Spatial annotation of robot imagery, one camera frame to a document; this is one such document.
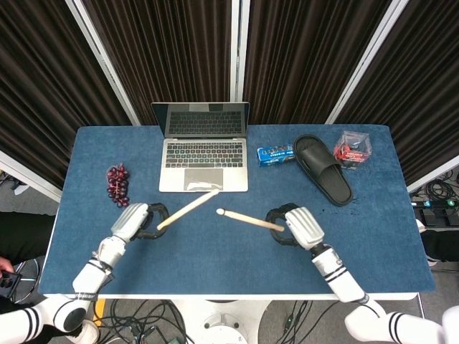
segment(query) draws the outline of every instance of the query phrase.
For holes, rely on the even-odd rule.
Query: clear plastic box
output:
[[[333,150],[336,160],[344,168],[355,170],[372,154],[372,145],[368,133],[343,131]]]

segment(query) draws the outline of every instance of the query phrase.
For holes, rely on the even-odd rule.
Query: blue snack box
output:
[[[292,145],[260,147],[257,149],[260,166],[277,165],[295,160]]]

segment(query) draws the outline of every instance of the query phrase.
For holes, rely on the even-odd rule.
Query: laptop trackpad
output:
[[[185,170],[185,191],[223,190],[222,168],[187,168]]]

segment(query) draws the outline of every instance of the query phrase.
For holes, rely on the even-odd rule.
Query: blue tablecloth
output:
[[[344,170],[354,200],[337,207],[296,162],[259,167],[256,148],[292,143],[301,134],[333,148],[342,130],[369,133],[373,153]],[[172,214],[199,193],[158,191],[159,127],[86,127],[78,131],[47,257],[41,293],[72,293],[72,281],[110,235],[122,209],[107,197],[105,172],[123,162],[133,202],[166,204]],[[282,247],[267,229],[219,216],[222,207],[264,219],[271,208],[308,207],[348,270],[367,292],[424,292],[435,285],[389,129],[382,125],[251,125],[249,191],[221,193],[169,227],[156,241],[135,240],[103,294],[323,294],[330,289],[300,247]],[[150,227],[155,229],[158,219]]]

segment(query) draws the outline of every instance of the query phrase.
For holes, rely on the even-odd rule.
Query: chair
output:
[[[13,303],[20,303],[22,301],[25,301],[28,297],[30,297],[30,295],[33,293],[33,291],[38,285],[41,268],[36,259],[31,259],[31,260],[27,260],[25,262],[19,263],[17,266],[14,267],[14,270],[17,274],[22,274],[22,271],[24,270],[24,268],[28,267],[29,265],[33,266],[32,273],[31,273],[32,277],[26,277],[26,276],[21,277],[16,290],[14,291],[13,295],[10,297],[10,300]]]

